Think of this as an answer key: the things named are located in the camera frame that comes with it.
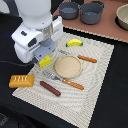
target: white placemat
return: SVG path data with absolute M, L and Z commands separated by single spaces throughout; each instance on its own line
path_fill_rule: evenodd
M 83 46 L 66 47 L 66 42 L 71 39 L 80 39 L 83 41 Z M 56 50 L 49 55 L 52 59 L 52 63 L 42 68 L 35 65 L 29 72 L 29 74 L 35 76 L 34 86 L 32 88 L 18 88 L 12 95 L 52 113 L 79 128 L 87 128 L 114 46 L 65 32 L 55 43 Z M 84 90 L 66 85 L 61 81 L 48 79 L 42 74 L 44 70 L 47 70 L 57 75 L 54 68 L 55 62 L 58 58 L 64 56 L 64 54 L 60 53 L 58 50 L 97 59 L 97 63 L 81 60 L 83 64 L 82 73 L 70 79 L 73 82 L 83 85 Z M 42 80 L 59 90 L 61 96 L 57 97 L 40 86 L 40 81 Z

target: bread slice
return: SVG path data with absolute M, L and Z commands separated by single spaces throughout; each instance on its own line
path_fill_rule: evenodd
M 9 87 L 33 87 L 34 76 L 33 75 L 13 75 L 11 76 Z

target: metal pot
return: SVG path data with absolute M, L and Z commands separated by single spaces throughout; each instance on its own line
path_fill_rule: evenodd
M 71 20 L 79 15 L 79 5 L 75 2 L 64 2 L 59 5 L 59 14 L 63 19 Z
M 86 3 L 81 6 L 80 19 L 85 24 L 96 24 L 101 20 L 101 15 L 104 9 L 107 7 L 107 3 L 104 8 L 98 3 Z

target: round plate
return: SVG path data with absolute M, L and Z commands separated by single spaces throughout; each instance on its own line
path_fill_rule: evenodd
M 77 57 L 66 55 L 56 61 L 55 70 L 63 78 L 73 78 L 81 73 L 82 63 Z

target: fork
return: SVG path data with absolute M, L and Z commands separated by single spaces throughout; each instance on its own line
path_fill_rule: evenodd
M 63 83 L 68 84 L 68 85 L 71 85 L 71 86 L 73 86 L 73 87 L 75 87 L 75 88 L 78 88 L 78 89 L 81 89 L 81 90 L 84 89 L 84 86 L 82 86 L 82 85 L 80 85 L 80 84 L 77 84 L 77 83 L 74 83 L 74 82 L 72 82 L 72 81 L 69 81 L 69 80 L 67 80 L 67 79 L 59 78 L 58 76 L 56 76 L 56 75 L 54 75 L 54 74 L 52 74 L 52 73 L 50 73 L 50 72 L 43 71 L 43 74 L 44 74 L 47 78 L 49 78 L 49 79 L 52 79 L 52 80 L 60 80 L 60 81 L 62 81 Z

